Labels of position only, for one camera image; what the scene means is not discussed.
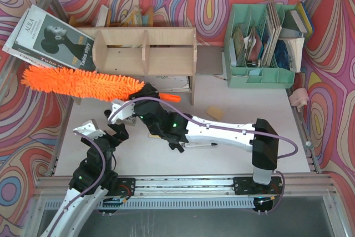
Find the orange microfiber duster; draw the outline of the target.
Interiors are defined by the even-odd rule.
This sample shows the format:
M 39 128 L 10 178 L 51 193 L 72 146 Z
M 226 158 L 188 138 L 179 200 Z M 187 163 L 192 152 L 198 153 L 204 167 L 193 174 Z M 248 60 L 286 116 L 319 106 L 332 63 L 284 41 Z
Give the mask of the orange microfiber duster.
M 155 97 L 179 102 L 180 97 L 159 93 L 149 83 L 124 75 L 111 75 L 81 69 L 41 68 L 30 66 L 24 70 L 21 83 L 32 90 L 54 92 L 77 98 L 94 98 L 111 102 L 139 97 Z

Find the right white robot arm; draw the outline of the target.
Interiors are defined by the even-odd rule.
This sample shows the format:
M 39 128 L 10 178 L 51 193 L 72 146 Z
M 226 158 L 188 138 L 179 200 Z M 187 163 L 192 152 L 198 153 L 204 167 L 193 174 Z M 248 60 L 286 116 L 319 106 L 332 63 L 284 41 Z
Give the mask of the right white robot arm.
M 200 142 L 230 144 L 252 154 L 252 180 L 256 184 L 269 185 L 272 173 L 277 169 L 279 141 L 295 145 L 295 142 L 278 135 L 270 123 L 257 119 L 256 123 L 218 123 L 182 113 L 173 108 L 170 112 L 161 104 L 160 96 L 151 84 L 131 94 L 135 116 L 146 125 L 152 135 L 169 143 L 170 149 L 184 152 L 183 144 Z

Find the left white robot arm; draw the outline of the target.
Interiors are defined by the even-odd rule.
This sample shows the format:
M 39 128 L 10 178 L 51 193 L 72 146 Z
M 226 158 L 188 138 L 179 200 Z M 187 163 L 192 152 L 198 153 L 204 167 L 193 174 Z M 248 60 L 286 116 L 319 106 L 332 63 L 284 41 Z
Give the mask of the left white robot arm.
M 111 135 L 90 120 L 73 130 L 87 145 L 87 156 L 73 173 L 64 200 L 41 236 L 78 236 L 105 196 L 124 204 L 134 195 L 135 183 L 123 181 L 114 171 L 116 147 L 129 137 L 125 125 L 110 124 Z

